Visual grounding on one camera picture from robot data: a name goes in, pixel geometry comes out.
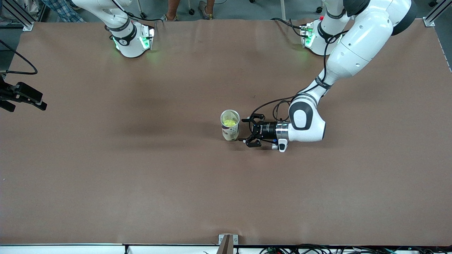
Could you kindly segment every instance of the yellow-green liquid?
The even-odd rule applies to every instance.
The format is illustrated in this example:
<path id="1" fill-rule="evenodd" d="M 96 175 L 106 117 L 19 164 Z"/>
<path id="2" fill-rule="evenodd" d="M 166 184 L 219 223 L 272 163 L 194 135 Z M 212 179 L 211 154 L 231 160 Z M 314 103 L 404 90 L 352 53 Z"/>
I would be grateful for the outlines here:
<path id="1" fill-rule="evenodd" d="M 223 125 L 226 127 L 233 127 L 237 124 L 233 119 L 224 120 Z"/>

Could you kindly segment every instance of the black robot end effector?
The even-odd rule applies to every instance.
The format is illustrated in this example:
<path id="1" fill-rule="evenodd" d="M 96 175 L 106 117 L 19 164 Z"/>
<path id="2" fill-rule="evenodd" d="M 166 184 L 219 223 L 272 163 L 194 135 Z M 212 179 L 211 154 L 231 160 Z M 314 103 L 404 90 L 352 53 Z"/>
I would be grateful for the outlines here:
<path id="1" fill-rule="evenodd" d="M 9 101 L 28 103 L 40 110 L 46 110 L 47 104 L 42 101 L 42 93 L 23 82 L 16 85 L 0 79 L 0 108 L 14 112 L 16 106 Z"/>
<path id="2" fill-rule="evenodd" d="M 264 120 L 265 116 L 263 114 L 252 114 L 250 118 L 242 119 L 242 122 L 252 124 L 251 135 L 248 138 L 240 138 L 239 140 L 244 142 L 247 147 L 260 147 L 262 146 L 261 140 L 269 139 L 268 142 L 275 142 L 277 122 L 266 122 Z"/>

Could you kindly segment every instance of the robotic arm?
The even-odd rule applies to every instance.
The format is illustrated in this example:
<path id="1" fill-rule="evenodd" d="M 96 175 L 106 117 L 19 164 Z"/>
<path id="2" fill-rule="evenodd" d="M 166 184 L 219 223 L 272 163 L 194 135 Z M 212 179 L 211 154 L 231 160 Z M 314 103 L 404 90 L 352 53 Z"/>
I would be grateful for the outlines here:
<path id="1" fill-rule="evenodd" d="M 154 29 L 137 21 L 131 21 L 121 7 L 129 6 L 132 0 L 73 0 L 72 2 L 105 23 L 105 28 L 113 35 L 116 48 L 124 56 L 137 57 L 151 48 Z"/>
<path id="2" fill-rule="evenodd" d="M 308 38 L 303 43 L 313 53 L 323 55 L 328 42 L 334 42 L 326 70 L 293 97 L 289 106 L 290 121 L 256 122 L 256 118 L 264 119 L 258 114 L 243 119 L 243 122 L 253 123 L 251 136 L 243 140 L 247 146 L 260 146 L 259 140 L 270 139 L 273 149 L 284 152 L 289 141 L 321 141 L 326 123 L 317 111 L 320 99 L 337 80 L 352 77 L 362 70 L 391 35 L 402 32 L 413 22 L 417 12 L 411 0 L 326 0 L 325 5 L 327 15 L 305 29 Z M 335 37 L 333 34 L 340 33 L 348 22 L 345 13 L 355 16 L 355 23 L 345 36 Z"/>

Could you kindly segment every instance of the person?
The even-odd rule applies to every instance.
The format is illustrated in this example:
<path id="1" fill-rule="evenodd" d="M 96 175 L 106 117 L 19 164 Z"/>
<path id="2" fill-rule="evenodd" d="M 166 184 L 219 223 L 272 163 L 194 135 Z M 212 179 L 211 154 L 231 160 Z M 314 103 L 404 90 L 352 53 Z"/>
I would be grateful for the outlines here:
<path id="1" fill-rule="evenodd" d="M 75 12 L 80 9 L 71 0 L 42 0 L 42 2 L 55 11 L 63 22 L 85 22 L 83 18 Z"/>
<path id="2" fill-rule="evenodd" d="M 206 20 L 213 19 L 213 5 L 215 0 L 199 1 L 198 9 L 202 14 L 202 18 Z M 179 21 L 176 11 L 180 0 L 168 0 L 168 12 L 163 15 L 163 21 Z"/>

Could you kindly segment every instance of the gray shoe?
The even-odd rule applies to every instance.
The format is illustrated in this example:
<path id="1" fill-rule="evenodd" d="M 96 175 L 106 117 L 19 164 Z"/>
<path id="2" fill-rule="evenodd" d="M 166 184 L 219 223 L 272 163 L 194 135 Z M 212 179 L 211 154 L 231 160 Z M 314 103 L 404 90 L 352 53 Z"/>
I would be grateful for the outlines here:
<path id="1" fill-rule="evenodd" d="M 163 20 L 163 21 L 179 21 L 179 18 L 176 14 L 176 16 L 174 16 L 173 20 L 168 20 L 168 18 L 166 17 L 166 14 L 163 14 L 163 16 L 161 17 L 161 20 Z"/>
<path id="2" fill-rule="evenodd" d="M 213 13 L 212 14 L 207 14 L 206 13 L 206 6 L 207 6 L 206 2 L 199 1 L 198 9 L 202 13 L 202 18 L 206 19 L 206 20 L 211 20 L 211 19 L 213 19 Z"/>

